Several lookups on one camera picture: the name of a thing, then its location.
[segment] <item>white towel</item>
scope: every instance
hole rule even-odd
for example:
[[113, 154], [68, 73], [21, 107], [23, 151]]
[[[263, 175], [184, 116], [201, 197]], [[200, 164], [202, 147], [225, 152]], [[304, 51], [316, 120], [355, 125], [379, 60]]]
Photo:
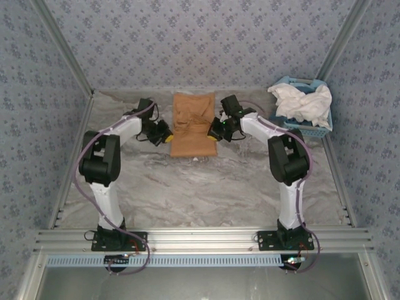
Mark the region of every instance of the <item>white towel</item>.
[[297, 122], [311, 121], [313, 126], [332, 131], [328, 123], [332, 95], [327, 86], [320, 85], [315, 92], [306, 95], [290, 84], [279, 83], [271, 86], [268, 92], [277, 98], [276, 116], [295, 118]]

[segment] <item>floral wallpaper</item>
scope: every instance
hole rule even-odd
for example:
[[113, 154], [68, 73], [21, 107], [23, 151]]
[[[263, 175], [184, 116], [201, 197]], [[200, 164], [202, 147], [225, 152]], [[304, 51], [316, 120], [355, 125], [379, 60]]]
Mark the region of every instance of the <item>floral wallpaper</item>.
[[328, 84], [332, 141], [359, 226], [400, 299], [400, 2], [374, 0]]
[[2, 0], [0, 11], [0, 299], [13, 299], [86, 100], [31, 3]]
[[92, 87], [313, 78], [354, 0], [46, 0]]

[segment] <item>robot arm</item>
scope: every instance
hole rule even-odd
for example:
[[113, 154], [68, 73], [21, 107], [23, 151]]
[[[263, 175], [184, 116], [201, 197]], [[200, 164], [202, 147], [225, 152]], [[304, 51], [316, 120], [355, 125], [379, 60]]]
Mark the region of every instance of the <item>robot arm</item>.
[[[150, 99], [141, 99], [137, 109], [127, 112], [124, 115], [142, 111], [152, 104]], [[147, 139], [155, 146], [161, 143], [168, 143], [173, 134], [167, 123], [163, 120], [158, 122], [150, 120], [154, 109], [148, 110], [138, 117], [127, 119], [117, 128], [101, 136], [85, 153], [79, 163], [79, 172], [89, 183], [97, 204], [106, 214], [108, 219], [118, 227], [124, 228], [124, 217], [118, 204], [115, 180], [121, 171], [121, 146], [128, 139], [138, 134], [145, 134]], [[88, 131], [83, 138], [84, 148], [98, 132]], [[113, 228], [99, 216], [97, 230], [112, 231]]]
[[[214, 118], [208, 132], [209, 138], [216, 141], [225, 139], [230, 142], [233, 140], [233, 133], [240, 131], [254, 136], [268, 146], [269, 165], [272, 175], [279, 182], [281, 192], [281, 212], [277, 220], [276, 239], [286, 249], [298, 246], [303, 240], [307, 241], [309, 235], [302, 228], [298, 218], [299, 213], [302, 223], [304, 222], [302, 212], [304, 182], [301, 180], [309, 169], [309, 158], [305, 149], [297, 140], [285, 134], [283, 128], [258, 116], [251, 108], [243, 109], [235, 95], [223, 99], [221, 103], [224, 109], [223, 118], [221, 120]], [[291, 133], [303, 140], [300, 131], [293, 130]]]

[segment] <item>wallpaper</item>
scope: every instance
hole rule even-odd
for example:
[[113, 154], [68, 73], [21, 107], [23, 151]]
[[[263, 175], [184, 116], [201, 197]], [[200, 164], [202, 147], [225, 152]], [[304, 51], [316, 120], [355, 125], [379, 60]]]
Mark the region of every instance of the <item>wallpaper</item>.
[[46, 0], [92, 87], [313, 78], [354, 0]]
[[335, 66], [332, 140], [359, 226], [400, 299], [400, 2], [373, 1]]
[[0, 299], [13, 299], [86, 101], [31, 3], [2, 0], [0, 11]]

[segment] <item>marble surface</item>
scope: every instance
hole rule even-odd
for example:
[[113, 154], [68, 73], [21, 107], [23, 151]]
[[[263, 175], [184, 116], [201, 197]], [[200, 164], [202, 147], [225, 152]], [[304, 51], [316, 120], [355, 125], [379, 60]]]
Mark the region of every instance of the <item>marble surface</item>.
[[[152, 97], [159, 106], [160, 117], [172, 124], [174, 91], [103, 93], [95, 95], [88, 129], [111, 125], [144, 97]], [[260, 115], [268, 117], [274, 109], [275, 100], [266, 91], [216, 91], [216, 114], [221, 109], [220, 100], [231, 94], [239, 101], [259, 104], [264, 110]], [[322, 142], [306, 142], [315, 161], [314, 172], [304, 187], [306, 222], [342, 224], [343, 211]], [[276, 225], [279, 187], [269, 170], [268, 148], [261, 142], [251, 136], [243, 141], [221, 141], [217, 145], [218, 157], [196, 159], [171, 158], [169, 147], [155, 147], [132, 138], [121, 148], [117, 192], [128, 227]], [[79, 180], [84, 190], [92, 194], [82, 176]], [[95, 208], [73, 185], [61, 216], [60, 228], [93, 228], [98, 221]]]

